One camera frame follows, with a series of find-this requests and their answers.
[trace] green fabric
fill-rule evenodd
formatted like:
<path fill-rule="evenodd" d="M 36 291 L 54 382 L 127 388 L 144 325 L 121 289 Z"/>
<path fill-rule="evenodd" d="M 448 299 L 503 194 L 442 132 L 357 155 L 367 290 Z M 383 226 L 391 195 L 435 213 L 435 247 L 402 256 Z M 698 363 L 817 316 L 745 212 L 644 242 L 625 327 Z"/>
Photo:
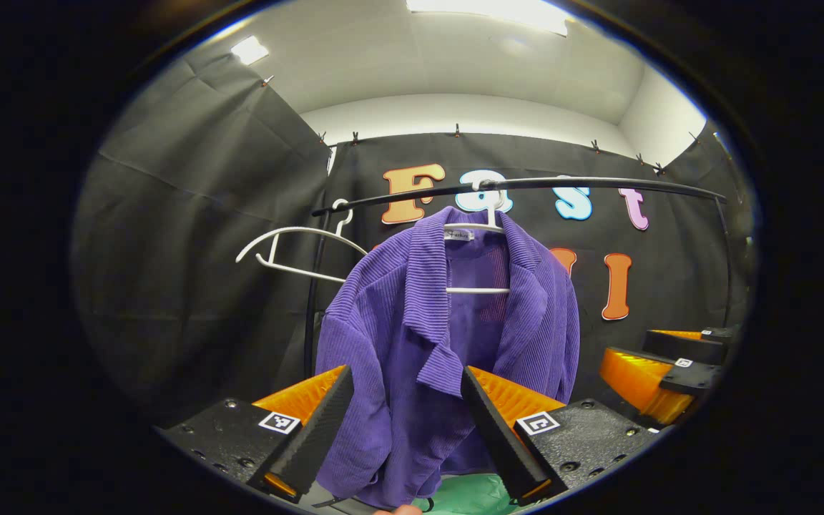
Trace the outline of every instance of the green fabric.
<path fill-rule="evenodd" d="M 434 509 L 428 515 L 508 515 L 526 508 L 511 506 L 504 483 L 496 474 L 448 477 L 431 500 Z M 428 499 L 415 499 L 412 504 L 422 511 L 428 509 Z"/>

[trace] white ceiling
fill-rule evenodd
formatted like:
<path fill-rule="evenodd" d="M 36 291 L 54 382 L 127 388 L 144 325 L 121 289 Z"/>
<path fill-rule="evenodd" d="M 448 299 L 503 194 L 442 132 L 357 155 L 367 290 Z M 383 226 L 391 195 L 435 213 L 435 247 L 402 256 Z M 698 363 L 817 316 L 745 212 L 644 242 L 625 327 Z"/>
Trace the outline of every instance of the white ceiling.
<path fill-rule="evenodd" d="M 475 14 L 410 13 L 405 0 L 292 0 L 193 50 L 210 59 L 256 36 L 251 65 L 298 113 L 402 94 L 487 94 L 618 124 L 644 62 L 595 29 L 568 36 Z"/>

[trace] jacket collar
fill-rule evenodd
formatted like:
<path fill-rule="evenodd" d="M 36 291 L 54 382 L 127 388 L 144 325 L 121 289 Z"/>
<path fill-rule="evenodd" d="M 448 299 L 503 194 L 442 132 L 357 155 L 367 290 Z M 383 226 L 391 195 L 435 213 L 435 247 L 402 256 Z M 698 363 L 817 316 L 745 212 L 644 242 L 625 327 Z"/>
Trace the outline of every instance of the jacket collar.
<path fill-rule="evenodd" d="M 428 361 L 418 374 L 418 382 L 438 391 L 460 397 L 462 364 L 449 348 L 449 294 L 447 293 L 447 252 L 444 225 L 470 222 L 485 224 L 485 211 L 461 212 L 448 206 L 419 220 L 412 231 L 406 271 L 406 299 L 403 324 L 435 345 Z M 495 221 L 504 228 L 510 259 L 510 289 L 499 355 L 513 350 L 514 341 L 530 339 L 545 314 L 547 294 L 536 279 L 540 261 L 532 237 L 503 212 L 495 212 Z M 542 313 L 518 313 L 536 308 Z"/>

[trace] white wall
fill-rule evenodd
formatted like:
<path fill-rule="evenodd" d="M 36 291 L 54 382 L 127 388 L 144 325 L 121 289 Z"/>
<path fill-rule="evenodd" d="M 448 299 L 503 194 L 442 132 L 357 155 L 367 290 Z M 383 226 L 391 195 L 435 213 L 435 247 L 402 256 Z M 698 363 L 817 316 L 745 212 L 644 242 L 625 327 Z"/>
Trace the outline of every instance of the white wall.
<path fill-rule="evenodd" d="M 663 166 L 676 159 L 697 136 L 705 115 L 673 83 L 649 64 L 619 129 L 644 162 Z"/>
<path fill-rule="evenodd" d="M 301 114 L 326 143 L 398 134 L 461 133 L 512 134 L 591 146 L 634 157 L 637 153 L 613 124 L 573 111 L 480 94 L 409 94 L 333 105 Z"/>

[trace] orange letter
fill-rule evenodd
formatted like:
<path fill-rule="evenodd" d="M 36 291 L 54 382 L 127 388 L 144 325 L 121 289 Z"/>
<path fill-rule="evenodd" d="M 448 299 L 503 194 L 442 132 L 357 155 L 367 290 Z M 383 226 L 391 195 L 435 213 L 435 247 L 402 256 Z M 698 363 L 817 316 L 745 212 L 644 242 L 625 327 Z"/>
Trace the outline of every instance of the orange letter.
<path fill-rule="evenodd" d="M 574 266 L 574 262 L 578 260 L 578 255 L 566 248 L 552 248 L 550 252 L 552 255 L 555 255 L 559 263 L 564 265 L 565 270 L 568 270 L 568 275 L 571 275 L 572 267 Z"/>
<path fill-rule="evenodd" d="M 403 167 L 399 170 L 389 170 L 383 174 L 383 179 L 390 182 L 390 193 L 415 192 L 415 190 L 426 190 L 434 187 L 435 180 L 443 180 L 447 174 L 444 168 L 438 164 Z M 415 178 L 421 177 L 418 184 Z M 420 199 L 422 203 L 431 202 L 434 197 Z M 425 210 L 415 205 L 415 199 L 408 201 L 390 202 L 389 209 L 380 217 L 383 224 L 403 224 L 404 222 L 415 222 L 425 216 Z"/>
<path fill-rule="evenodd" d="M 625 254 L 609 254 L 604 258 L 609 267 L 609 299 L 602 309 L 604 320 L 621 320 L 628 316 L 628 268 L 632 259 Z"/>

